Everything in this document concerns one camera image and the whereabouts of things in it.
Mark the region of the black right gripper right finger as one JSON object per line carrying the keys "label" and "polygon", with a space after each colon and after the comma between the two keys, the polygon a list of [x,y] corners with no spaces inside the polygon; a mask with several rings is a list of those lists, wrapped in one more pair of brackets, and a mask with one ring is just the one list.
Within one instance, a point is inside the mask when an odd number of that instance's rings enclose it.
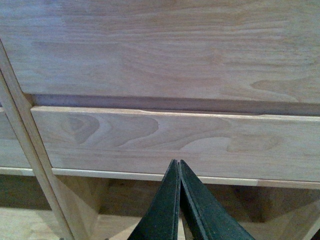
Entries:
{"label": "black right gripper right finger", "polygon": [[180,207],[195,240],[253,240],[220,204],[188,164],[179,163]]}

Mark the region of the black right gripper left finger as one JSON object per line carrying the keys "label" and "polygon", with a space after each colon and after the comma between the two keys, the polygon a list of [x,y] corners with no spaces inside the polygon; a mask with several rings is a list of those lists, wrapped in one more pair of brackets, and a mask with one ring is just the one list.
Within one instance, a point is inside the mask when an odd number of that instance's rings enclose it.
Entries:
{"label": "black right gripper left finger", "polygon": [[130,240],[176,240],[180,212],[180,169],[172,160],[146,214],[141,218]]}

